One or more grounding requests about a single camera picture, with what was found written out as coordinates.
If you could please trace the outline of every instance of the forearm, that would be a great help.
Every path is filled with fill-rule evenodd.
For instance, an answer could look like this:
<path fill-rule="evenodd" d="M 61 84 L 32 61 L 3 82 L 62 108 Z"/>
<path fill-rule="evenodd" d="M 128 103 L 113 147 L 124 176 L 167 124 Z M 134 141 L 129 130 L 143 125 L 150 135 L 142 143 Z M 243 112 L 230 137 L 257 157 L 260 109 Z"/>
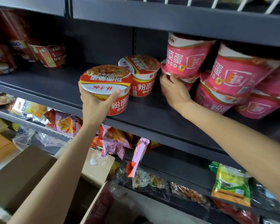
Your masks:
<path fill-rule="evenodd" d="M 8 224 L 62 224 L 97 125 L 83 126 Z"/>
<path fill-rule="evenodd" d="M 182 115 L 217 142 L 280 200 L 280 144 L 225 116 L 189 102 Z"/>

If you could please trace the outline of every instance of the person's left arm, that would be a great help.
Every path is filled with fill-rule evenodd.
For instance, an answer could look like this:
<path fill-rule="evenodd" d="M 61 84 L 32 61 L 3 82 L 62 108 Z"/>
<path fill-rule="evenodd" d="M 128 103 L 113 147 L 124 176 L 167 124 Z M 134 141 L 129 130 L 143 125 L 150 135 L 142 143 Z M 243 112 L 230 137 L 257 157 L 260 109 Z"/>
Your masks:
<path fill-rule="evenodd" d="M 115 91 L 100 101 L 79 84 L 83 101 L 83 126 L 67 149 L 42 178 L 8 224 L 62 224 L 70 207 L 84 162 L 94 136 L 112 103 Z"/>

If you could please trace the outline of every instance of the white wire rack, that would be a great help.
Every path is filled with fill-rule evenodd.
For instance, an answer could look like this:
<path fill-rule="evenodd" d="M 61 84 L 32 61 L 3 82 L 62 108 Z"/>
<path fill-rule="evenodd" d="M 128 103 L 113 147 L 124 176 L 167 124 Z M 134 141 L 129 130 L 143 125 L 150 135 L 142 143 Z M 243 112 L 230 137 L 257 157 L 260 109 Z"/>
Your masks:
<path fill-rule="evenodd" d="M 213 4 L 211 6 L 212 9 L 215 9 L 217 4 L 218 4 L 219 0 L 214 0 Z M 248 2 L 248 0 L 242 0 L 237 11 L 240 12 L 243 10 L 243 8 L 245 7 L 246 3 Z M 280 2 L 280 0 L 273 0 L 273 2 L 271 3 L 271 5 L 268 7 L 268 9 L 265 11 L 264 14 L 271 14 L 271 12 L 274 10 L 274 8 L 277 6 L 277 4 Z M 187 6 L 191 6 L 192 4 L 192 0 L 188 0 Z"/>

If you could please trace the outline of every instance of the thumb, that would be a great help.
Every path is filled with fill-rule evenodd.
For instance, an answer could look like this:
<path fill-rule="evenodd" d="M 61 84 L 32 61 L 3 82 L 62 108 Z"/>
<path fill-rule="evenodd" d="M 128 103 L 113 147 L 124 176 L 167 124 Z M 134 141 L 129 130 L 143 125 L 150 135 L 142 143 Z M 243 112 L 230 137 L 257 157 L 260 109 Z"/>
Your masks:
<path fill-rule="evenodd" d="M 108 99 L 105 101 L 105 103 L 109 106 L 111 106 L 114 101 L 118 98 L 118 96 L 120 95 L 121 90 L 120 89 L 116 89 L 109 97 Z"/>
<path fill-rule="evenodd" d="M 178 84 L 179 83 L 178 79 L 175 77 L 174 74 L 170 75 L 170 80 L 171 80 L 171 82 L 173 82 L 173 84 Z"/>

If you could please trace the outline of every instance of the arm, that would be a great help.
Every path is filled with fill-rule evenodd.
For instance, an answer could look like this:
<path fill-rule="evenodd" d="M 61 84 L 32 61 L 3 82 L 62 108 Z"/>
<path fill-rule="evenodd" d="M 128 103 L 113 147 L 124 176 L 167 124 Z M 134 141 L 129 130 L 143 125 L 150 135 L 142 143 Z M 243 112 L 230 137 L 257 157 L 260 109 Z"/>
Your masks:
<path fill-rule="evenodd" d="M 280 144 L 267 136 L 191 100 L 186 87 L 173 75 L 163 76 L 167 101 L 218 143 L 236 162 L 280 201 Z"/>
<path fill-rule="evenodd" d="M 112 103 L 115 91 L 106 101 L 99 101 L 80 84 L 83 101 L 83 126 L 60 159 L 52 166 L 12 216 L 8 224 L 62 224 L 74 196 L 83 165 L 96 135 Z"/>

